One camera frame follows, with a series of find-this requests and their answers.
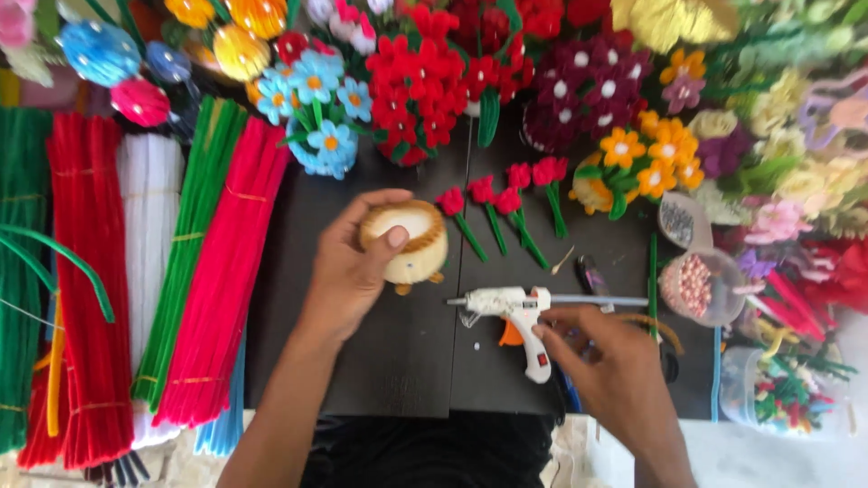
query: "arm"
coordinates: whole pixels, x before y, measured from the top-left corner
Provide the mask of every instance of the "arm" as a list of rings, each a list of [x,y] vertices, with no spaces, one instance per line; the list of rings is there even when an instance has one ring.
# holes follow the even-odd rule
[[[534,334],[569,374],[585,410],[633,453],[660,486],[695,488],[654,340],[592,306],[554,308],[543,312],[542,318],[555,325],[534,326]],[[571,345],[563,339],[566,335],[573,340]],[[587,352],[580,358],[575,351]]]
[[[371,207],[411,197],[404,190],[361,195],[320,236],[299,321],[218,486],[299,485],[338,352],[383,290],[386,264],[409,240],[394,227],[363,253],[358,223]]]

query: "toothpick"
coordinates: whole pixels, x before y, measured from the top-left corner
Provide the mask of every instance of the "toothpick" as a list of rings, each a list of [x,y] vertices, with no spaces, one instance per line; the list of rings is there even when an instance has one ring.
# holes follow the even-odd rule
[[[552,276],[556,275],[557,272],[561,270],[561,266],[563,266],[563,263],[567,262],[567,259],[569,258],[569,255],[572,254],[574,250],[575,250],[575,246],[571,247],[571,248],[569,249],[569,252],[567,252],[567,255],[566,255],[566,256],[563,256],[563,259],[561,260],[561,262],[555,264],[555,265],[551,268],[551,275],[552,275]]]

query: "flower center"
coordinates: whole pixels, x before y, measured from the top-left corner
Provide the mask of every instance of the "flower center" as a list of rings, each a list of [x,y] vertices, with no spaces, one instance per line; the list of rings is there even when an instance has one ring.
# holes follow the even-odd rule
[[[586,52],[577,52],[573,58],[573,64],[575,64],[577,68],[588,66],[588,61],[590,61],[590,58],[588,58],[588,53]]]
[[[615,82],[606,80],[600,88],[600,93],[604,98],[611,98],[615,94]]]
[[[334,135],[329,135],[325,139],[325,145],[326,145],[325,148],[330,150],[330,151],[337,149],[338,148],[338,138],[335,137]]]
[[[555,96],[558,98],[563,98],[563,96],[567,95],[567,83],[563,82],[563,80],[558,80],[555,83]]]

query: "hand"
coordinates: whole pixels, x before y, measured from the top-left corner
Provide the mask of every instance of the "hand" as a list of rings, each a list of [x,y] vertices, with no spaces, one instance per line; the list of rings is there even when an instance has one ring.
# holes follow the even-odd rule
[[[663,485],[695,486],[651,336],[593,306],[553,308],[541,318],[554,326],[537,325],[533,332],[573,380],[582,408],[648,464]],[[576,351],[585,351],[585,358]]]
[[[323,231],[300,326],[312,324],[318,332],[340,342],[356,332],[383,291],[386,265],[410,239],[405,228],[395,226],[365,252],[358,244],[358,225],[371,208],[407,201],[412,196],[401,189],[360,195]]]

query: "person's right hand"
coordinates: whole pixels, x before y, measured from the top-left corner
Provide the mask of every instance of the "person's right hand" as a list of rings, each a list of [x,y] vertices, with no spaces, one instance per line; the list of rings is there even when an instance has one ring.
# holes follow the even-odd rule
[[[537,325],[533,332],[573,380],[582,409],[647,463],[663,485],[695,486],[651,336],[594,306],[552,308],[541,318],[553,326]],[[585,359],[576,351],[587,351]]]

